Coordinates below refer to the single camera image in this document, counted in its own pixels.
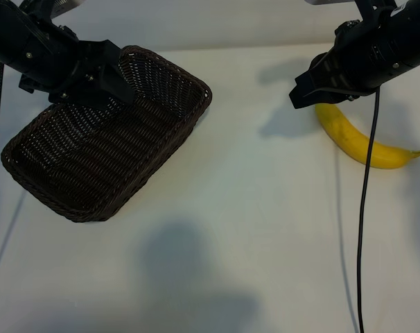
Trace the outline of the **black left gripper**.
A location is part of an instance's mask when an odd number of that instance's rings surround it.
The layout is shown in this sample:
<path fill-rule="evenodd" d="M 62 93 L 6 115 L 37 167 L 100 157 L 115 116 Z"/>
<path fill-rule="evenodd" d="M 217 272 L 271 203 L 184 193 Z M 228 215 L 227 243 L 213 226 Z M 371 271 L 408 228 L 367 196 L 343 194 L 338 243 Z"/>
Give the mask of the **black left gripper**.
<path fill-rule="evenodd" d="M 110 97 L 132 104 L 134 90 L 117 67 L 121 49 L 110 40 L 79 40 L 70 29 L 19 12 L 25 45 L 10 66 L 22 73 L 19 87 L 49 94 L 51 103 L 106 108 Z"/>

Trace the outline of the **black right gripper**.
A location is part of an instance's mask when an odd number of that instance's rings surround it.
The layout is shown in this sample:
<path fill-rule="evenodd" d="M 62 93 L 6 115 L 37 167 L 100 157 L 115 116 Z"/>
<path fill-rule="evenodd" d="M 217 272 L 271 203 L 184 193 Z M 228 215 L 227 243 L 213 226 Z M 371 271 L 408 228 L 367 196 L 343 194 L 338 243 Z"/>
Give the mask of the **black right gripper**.
<path fill-rule="evenodd" d="M 407 39 L 392 22 L 396 2 L 357 1 L 356 5 L 362 19 L 337 27 L 331 52 L 317 55 L 296 77 L 296 87 L 289 93 L 295 109 L 368 96 L 410 70 L 401 50 Z"/>

